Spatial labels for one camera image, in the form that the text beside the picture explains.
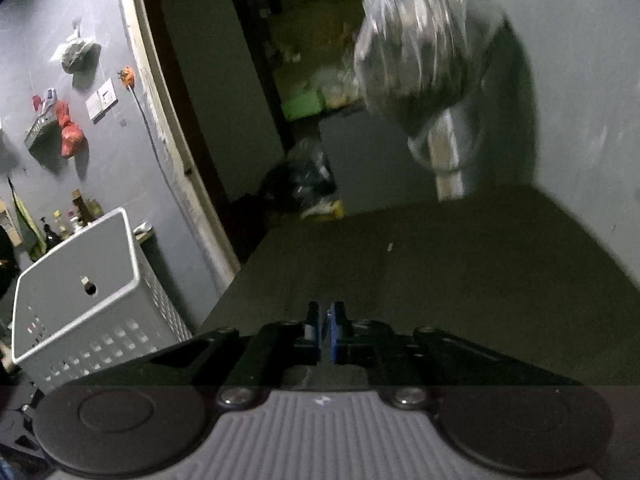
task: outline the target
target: white plastic basket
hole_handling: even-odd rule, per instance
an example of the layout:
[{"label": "white plastic basket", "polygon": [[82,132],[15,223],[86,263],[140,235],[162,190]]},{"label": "white plastic basket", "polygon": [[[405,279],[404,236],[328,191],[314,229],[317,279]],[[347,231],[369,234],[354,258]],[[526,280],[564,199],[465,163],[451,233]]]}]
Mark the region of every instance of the white plastic basket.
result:
[{"label": "white plastic basket", "polygon": [[[87,280],[94,294],[85,290]],[[55,247],[18,279],[13,358],[45,393],[190,337],[122,208]]]}]

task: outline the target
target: gray ribbed panel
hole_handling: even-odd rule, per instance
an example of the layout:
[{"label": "gray ribbed panel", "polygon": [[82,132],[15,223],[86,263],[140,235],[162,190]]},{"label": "gray ribbed panel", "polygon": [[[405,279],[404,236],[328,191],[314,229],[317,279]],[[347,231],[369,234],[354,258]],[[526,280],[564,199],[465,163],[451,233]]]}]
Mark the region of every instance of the gray ribbed panel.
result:
[{"label": "gray ribbed panel", "polygon": [[[73,478],[57,472],[49,480]],[[146,478],[512,479],[487,471],[452,450],[424,414],[391,408],[373,392],[273,392],[255,410],[222,416],[195,453]],[[585,471],[562,478],[598,480],[599,476]]]}]

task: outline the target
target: screw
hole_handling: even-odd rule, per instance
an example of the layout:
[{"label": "screw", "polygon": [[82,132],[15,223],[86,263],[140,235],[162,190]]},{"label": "screw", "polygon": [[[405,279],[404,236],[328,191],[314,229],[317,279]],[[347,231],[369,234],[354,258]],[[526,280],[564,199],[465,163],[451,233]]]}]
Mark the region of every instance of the screw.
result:
[{"label": "screw", "polygon": [[422,388],[409,386],[396,391],[396,401],[406,408],[416,408],[427,400],[427,392]]},{"label": "screw", "polygon": [[243,386],[225,388],[218,397],[220,403],[228,408],[243,408],[254,400],[254,393]]}]

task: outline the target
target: light switch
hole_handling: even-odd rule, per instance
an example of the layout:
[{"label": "light switch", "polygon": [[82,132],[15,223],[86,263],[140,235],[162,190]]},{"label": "light switch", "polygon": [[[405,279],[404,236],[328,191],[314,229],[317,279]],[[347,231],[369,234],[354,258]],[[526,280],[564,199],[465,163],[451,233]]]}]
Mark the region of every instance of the light switch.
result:
[{"label": "light switch", "polygon": [[102,103],[98,97],[98,92],[92,93],[86,100],[86,111],[89,112],[89,118],[92,121],[102,113]]},{"label": "light switch", "polygon": [[98,90],[98,96],[100,97],[100,104],[102,106],[102,111],[107,110],[111,105],[114,105],[118,98],[116,97],[116,91],[113,89],[113,82],[111,78],[100,87]]}]

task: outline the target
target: table top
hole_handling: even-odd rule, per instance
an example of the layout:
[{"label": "table top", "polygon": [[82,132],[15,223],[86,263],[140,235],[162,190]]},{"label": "table top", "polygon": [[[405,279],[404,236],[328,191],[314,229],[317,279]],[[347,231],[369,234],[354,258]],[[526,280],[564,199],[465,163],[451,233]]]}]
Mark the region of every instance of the table top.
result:
[{"label": "table top", "polygon": [[488,190],[269,232],[200,332],[255,333],[309,301],[398,333],[447,330],[591,384],[640,384],[640,294],[539,191]]}]

